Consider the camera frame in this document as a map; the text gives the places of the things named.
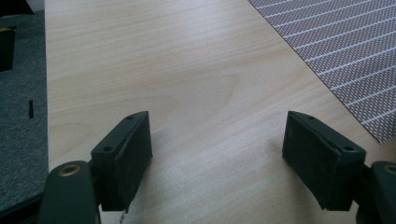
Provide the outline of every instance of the white dotted pattern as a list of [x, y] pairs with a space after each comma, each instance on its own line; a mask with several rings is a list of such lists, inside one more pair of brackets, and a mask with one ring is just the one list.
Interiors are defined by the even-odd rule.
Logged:
[[380, 143], [396, 137], [396, 1], [248, 1]]

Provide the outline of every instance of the gray foam mat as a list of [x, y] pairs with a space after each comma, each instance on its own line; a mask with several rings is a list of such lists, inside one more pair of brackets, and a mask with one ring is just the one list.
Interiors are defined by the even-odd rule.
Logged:
[[18, 29], [13, 69], [0, 73], [0, 213], [40, 194], [49, 170], [44, 24], [44, 11], [0, 19]]

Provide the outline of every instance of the screw hole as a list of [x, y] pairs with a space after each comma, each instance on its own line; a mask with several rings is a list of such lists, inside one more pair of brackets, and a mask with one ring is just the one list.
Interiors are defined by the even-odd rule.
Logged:
[[344, 147], [344, 150], [346, 150], [346, 151], [353, 151], [354, 149], [353, 149], [353, 147]]
[[103, 151], [111, 151], [113, 149], [113, 147], [104, 147]]

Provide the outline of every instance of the black plastic jaw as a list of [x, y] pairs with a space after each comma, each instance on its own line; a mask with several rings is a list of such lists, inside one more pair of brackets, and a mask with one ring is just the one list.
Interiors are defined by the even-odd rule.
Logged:
[[152, 158], [149, 112], [123, 119], [91, 152], [96, 198], [103, 211], [128, 211]]
[[37, 223], [100, 223], [87, 162], [70, 161], [49, 173]]
[[353, 178], [364, 168], [363, 148], [320, 120], [290, 111], [282, 152], [322, 209], [349, 210]]

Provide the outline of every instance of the light wood surface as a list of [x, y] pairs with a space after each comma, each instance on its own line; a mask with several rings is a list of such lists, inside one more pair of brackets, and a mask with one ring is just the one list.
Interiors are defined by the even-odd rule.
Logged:
[[289, 110], [396, 161], [247, 0], [47, 0], [46, 33], [50, 169], [150, 114], [151, 165], [103, 223], [355, 223], [282, 160]]

